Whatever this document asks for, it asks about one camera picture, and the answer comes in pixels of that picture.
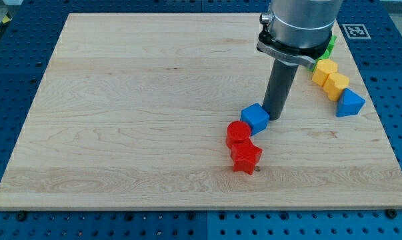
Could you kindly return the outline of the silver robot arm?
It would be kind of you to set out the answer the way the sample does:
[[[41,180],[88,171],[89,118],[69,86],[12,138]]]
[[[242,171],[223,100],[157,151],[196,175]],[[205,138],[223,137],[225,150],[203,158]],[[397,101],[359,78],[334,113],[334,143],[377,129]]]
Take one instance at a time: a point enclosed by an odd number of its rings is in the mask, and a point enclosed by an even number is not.
[[[271,0],[260,14],[257,48],[290,65],[312,69],[324,54],[342,0]]]

